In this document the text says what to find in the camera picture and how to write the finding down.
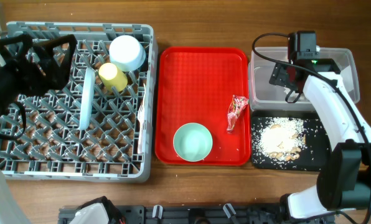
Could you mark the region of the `red snack wrapper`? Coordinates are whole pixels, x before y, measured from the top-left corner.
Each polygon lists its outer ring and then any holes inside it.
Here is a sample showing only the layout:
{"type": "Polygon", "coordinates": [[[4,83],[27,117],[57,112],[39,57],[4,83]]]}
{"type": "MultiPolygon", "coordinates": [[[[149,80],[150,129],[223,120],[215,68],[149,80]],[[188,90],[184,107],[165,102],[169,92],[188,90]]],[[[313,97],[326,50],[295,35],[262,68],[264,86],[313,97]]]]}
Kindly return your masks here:
{"type": "Polygon", "coordinates": [[[247,107],[249,99],[245,96],[233,95],[227,111],[227,131],[231,133],[241,112],[247,107]]]}

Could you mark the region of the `green bowl with rice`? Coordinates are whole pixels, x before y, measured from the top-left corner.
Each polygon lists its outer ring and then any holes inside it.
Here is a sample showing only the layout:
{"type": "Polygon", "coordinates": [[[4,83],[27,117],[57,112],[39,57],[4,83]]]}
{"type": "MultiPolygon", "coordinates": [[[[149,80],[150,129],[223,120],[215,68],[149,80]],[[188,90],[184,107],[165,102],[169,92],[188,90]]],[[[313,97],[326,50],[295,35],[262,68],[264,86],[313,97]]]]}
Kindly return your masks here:
{"type": "Polygon", "coordinates": [[[199,123],[182,125],[175,132],[172,142],[176,154],[187,162],[204,160],[213,148],[210,131],[199,123]]]}

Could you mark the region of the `light blue plate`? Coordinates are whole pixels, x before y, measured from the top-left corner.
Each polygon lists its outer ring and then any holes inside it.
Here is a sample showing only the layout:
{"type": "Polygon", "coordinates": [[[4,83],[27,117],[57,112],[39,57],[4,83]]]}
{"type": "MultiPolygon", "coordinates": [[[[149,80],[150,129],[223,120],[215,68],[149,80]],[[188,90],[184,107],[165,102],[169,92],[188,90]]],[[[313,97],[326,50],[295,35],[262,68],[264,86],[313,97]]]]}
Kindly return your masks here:
{"type": "Polygon", "coordinates": [[[95,71],[92,68],[87,68],[82,90],[79,130],[86,130],[90,125],[95,78],[95,71]]]}

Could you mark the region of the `pale blue bowl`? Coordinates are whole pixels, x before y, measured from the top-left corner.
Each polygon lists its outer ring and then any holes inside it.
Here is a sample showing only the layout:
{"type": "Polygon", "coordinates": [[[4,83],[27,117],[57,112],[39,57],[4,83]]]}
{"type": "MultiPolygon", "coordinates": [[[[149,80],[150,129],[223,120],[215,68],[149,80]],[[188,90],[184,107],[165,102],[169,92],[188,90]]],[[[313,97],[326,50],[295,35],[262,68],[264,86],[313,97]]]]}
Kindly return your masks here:
{"type": "Polygon", "coordinates": [[[123,72],[139,69],[146,58],[146,51],[133,36],[121,35],[115,38],[109,48],[110,62],[123,72]]]}

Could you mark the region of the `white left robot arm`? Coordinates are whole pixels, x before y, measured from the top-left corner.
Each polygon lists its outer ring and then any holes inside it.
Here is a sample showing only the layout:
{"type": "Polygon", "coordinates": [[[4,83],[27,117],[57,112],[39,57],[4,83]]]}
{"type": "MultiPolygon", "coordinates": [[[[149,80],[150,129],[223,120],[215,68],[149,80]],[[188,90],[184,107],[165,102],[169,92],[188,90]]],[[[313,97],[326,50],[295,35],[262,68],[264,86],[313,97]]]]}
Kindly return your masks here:
{"type": "MultiPolygon", "coordinates": [[[[14,105],[22,118],[19,131],[0,133],[1,140],[16,141],[26,133],[26,110],[18,95],[42,96],[67,85],[76,48],[72,34],[43,42],[34,42],[28,34],[0,39],[0,116],[14,105]]],[[[28,222],[0,170],[0,223],[28,222]]]]}

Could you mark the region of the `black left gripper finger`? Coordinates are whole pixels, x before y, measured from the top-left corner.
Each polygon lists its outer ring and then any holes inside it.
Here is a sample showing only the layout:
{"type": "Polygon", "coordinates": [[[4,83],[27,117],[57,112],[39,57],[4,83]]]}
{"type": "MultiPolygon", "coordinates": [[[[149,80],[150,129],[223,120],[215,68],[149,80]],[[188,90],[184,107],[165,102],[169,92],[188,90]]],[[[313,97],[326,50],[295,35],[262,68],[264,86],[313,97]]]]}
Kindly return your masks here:
{"type": "Polygon", "coordinates": [[[33,45],[38,64],[48,81],[68,81],[76,47],[77,40],[73,34],[33,45]]]}
{"type": "Polygon", "coordinates": [[[28,34],[0,39],[0,54],[5,62],[10,60],[22,60],[26,58],[32,45],[32,37],[28,34]]]}

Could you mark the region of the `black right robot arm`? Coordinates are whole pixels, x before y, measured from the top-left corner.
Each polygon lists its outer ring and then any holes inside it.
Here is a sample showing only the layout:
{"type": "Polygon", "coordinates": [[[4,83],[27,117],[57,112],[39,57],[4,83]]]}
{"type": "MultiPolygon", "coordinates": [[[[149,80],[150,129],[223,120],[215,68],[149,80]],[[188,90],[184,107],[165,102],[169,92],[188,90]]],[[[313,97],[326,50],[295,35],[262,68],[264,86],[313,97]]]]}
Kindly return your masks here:
{"type": "Polygon", "coordinates": [[[313,105],[331,144],[331,155],[315,186],[289,194],[295,220],[365,209],[371,216],[371,127],[345,89],[340,68],[320,58],[313,31],[287,35],[288,61],[276,60],[269,83],[303,94],[313,105]]]}

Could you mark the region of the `yellow plastic cup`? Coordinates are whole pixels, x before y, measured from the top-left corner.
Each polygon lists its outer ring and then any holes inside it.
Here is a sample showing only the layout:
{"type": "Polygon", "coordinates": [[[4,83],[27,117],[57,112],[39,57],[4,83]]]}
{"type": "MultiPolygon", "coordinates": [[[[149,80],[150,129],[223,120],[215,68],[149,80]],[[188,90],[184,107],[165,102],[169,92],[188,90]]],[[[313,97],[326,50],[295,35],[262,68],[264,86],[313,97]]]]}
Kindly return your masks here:
{"type": "Polygon", "coordinates": [[[108,91],[122,91],[128,85],[127,76],[113,63],[104,63],[98,70],[100,80],[108,91]]]}

